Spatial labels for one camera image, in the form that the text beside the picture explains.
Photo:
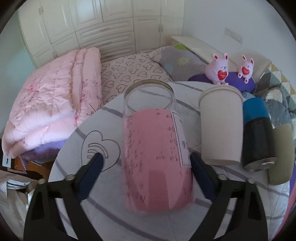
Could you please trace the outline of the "clear cup pink insert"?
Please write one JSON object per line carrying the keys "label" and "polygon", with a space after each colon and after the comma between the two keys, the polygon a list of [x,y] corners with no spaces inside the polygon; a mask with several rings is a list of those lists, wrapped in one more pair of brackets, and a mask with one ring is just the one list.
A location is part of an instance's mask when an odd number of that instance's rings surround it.
{"label": "clear cup pink insert", "polygon": [[184,208],[193,201],[189,150],[174,91],[143,80],[124,95],[125,204],[136,212]]}

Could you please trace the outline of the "white paper cup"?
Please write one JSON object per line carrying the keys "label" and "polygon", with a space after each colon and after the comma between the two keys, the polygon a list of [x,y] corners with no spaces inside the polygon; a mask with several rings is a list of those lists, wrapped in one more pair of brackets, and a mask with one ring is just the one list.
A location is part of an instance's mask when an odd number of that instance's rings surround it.
{"label": "white paper cup", "polygon": [[203,91],[198,102],[201,113],[201,156],[208,165],[237,165],[243,145],[243,97],[229,85],[214,85]]}

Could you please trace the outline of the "beige clothes pile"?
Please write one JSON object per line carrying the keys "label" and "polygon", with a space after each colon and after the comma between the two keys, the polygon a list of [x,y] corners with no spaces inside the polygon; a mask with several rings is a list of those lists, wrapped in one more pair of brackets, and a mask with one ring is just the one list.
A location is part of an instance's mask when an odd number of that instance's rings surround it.
{"label": "beige clothes pile", "polygon": [[1,171],[1,215],[20,240],[29,206],[25,192],[31,182],[28,177]]}

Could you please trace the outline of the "purple folded blanket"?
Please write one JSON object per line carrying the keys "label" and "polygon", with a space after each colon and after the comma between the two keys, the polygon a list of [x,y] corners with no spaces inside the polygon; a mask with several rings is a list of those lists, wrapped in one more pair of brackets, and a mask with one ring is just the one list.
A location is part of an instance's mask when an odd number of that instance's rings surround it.
{"label": "purple folded blanket", "polygon": [[65,145],[67,140],[56,141],[40,145],[30,151],[20,154],[22,161],[37,161],[37,162],[48,162],[54,161],[62,147]]}

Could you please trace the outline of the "striped grey white tablecloth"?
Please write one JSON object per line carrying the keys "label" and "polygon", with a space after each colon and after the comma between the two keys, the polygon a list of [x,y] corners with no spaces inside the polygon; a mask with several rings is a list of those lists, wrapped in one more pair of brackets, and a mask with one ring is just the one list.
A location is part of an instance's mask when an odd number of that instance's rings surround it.
{"label": "striped grey white tablecloth", "polygon": [[[201,151],[201,128],[198,98],[211,87],[208,83],[182,81],[168,83],[177,99],[188,147]],[[103,152],[107,159],[103,171],[82,207],[103,240],[189,240],[206,216],[211,201],[205,199],[194,179],[194,203],[166,213],[134,213],[125,207],[124,180],[121,168],[124,95],[108,102],[81,124],[60,150],[50,173],[50,181],[76,174],[88,163],[90,147]],[[268,239],[279,229],[289,201],[290,181],[271,186],[267,171],[247,172],[240,165],[214,166],[218,174],[231,180],[256,180],[266,215]]]}

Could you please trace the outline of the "blue black metal can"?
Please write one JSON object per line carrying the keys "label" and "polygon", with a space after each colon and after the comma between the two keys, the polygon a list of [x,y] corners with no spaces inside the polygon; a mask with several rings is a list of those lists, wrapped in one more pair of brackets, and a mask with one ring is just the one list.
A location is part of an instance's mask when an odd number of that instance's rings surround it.
{"label": "blue black metal can", "polygon": [[242,166],[249,172],[269,169],[278,158],[273,127],[261,98],[243,102],[243,123]]}

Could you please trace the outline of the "grey bear plush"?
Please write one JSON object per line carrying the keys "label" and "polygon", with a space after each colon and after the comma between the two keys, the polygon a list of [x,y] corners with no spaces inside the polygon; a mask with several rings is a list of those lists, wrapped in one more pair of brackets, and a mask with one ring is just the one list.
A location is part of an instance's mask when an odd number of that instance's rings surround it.
{"label": "grey bear plush", "polygon": [[295,130],[295,114],[288,109],[286,95],[279,88],[268,90],[261,97],[243,92],[243,123],[256,118],[269,118],[273,128],[286,123]]}

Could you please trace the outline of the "folded pink quilt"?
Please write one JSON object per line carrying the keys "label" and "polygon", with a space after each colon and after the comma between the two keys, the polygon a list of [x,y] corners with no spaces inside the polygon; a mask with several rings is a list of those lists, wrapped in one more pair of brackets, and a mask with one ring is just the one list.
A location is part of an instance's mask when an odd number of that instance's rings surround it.
{"label": "folded pink quilt", "polygon": [[4,128],[6,157],[68,139],[103,106],[100,57],[96,47],[73,50],[27,78]]}

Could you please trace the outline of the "purple cushion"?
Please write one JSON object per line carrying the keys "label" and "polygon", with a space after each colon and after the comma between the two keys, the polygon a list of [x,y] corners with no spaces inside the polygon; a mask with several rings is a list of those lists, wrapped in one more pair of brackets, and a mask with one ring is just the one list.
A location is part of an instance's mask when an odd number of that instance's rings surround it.
{"label": "purple cushion", "polygon": [[[205,74],[196,74],[188,79],[188,81],[204,82],[213,84]],[[248,83],[244,82],[243,78],[238,78],[236,72],[229,72],[226,83],[237,88],[240,92],[249,92],[253,93],[256,87],[256,84],[252,78],[249,79]]]}

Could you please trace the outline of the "right pink bunny plush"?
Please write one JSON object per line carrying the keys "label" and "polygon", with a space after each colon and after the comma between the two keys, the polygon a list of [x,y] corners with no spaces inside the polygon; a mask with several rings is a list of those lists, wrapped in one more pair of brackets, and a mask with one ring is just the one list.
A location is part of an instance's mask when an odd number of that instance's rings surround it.
{"label": "right pink bunny plush", "polygon": [[242,78],[245,84],[248,84],[253,74],[254,60],[252,58],[247,60],[245,55],[242,55],[241,57],[243,63],[237,67],[237,76],[238,78]]}

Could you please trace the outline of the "pink bunny plush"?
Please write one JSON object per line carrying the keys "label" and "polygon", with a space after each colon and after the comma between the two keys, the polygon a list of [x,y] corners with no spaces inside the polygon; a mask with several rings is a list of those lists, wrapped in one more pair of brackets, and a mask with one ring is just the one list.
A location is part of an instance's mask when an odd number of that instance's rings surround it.
{"label": "pink bunny plush", "polygon": [[253,74],[254,60],[252,58],[247,60],[245,55],[242,55],[241,57],[243,63],[237,67],[237,76],[238,78],[242,78],[245,84],[248,84]]}
{"label": "pink bunny plush", "polygon": [[214,84],[214,85],[228,85],[226,83],[226,78],[228,77],[228,55],[227,53],[223,54],[223,58],[219,58],[219,56],[215,53],[212,55],[212,62],[210,62],[205,69],[206,77]]}

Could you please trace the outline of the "left pink bunny plush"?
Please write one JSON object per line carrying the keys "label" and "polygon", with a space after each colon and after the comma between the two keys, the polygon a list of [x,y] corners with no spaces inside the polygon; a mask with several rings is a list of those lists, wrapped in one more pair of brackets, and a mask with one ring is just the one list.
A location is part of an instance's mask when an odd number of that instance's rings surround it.
{"label": "left pink bunny plush", "polygon": [[210,62],[205,69],[206,77],[214,84],[214,85],[228,85],[226,83],[226,78],[228,77],[228,55],[227,53],[223,54],[223,58],[219,58],[219,56],[215,53],[212,55],[212,62]]}

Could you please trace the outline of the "grey sun patterned pillow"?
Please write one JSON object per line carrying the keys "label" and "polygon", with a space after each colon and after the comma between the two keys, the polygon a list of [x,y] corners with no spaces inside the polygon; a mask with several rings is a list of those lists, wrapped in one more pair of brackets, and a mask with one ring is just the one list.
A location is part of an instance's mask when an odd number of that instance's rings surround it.
{"label": "grey sun patterned pillow", "polygon": [[153,61],[159,63],[173,81],[188,81],[194,75],[204,74],[207,66],[182,44],[163,49],[154,56]]}

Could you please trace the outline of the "cream white wardrobe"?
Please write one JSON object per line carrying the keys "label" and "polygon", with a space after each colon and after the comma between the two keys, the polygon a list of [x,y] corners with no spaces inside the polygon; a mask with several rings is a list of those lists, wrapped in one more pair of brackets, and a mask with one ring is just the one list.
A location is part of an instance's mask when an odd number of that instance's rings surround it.
{"label": "cream white wardrobe", "polygon": [[170,45],[183,30],[184,1],[26,1],[18,20],[37,67],[96,47],[102,61]]}

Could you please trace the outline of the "white wall socket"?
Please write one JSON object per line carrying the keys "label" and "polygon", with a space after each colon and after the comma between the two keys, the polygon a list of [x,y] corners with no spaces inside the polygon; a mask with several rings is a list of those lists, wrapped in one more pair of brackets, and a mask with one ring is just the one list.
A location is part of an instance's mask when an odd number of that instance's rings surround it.
{"label": "white wall socket", "polygon": [[232,31],[231,29],[225,27],[224,34],[235,40],[236,42],[240,43],[241,45],[243,44],[243,37],[238,33]]}

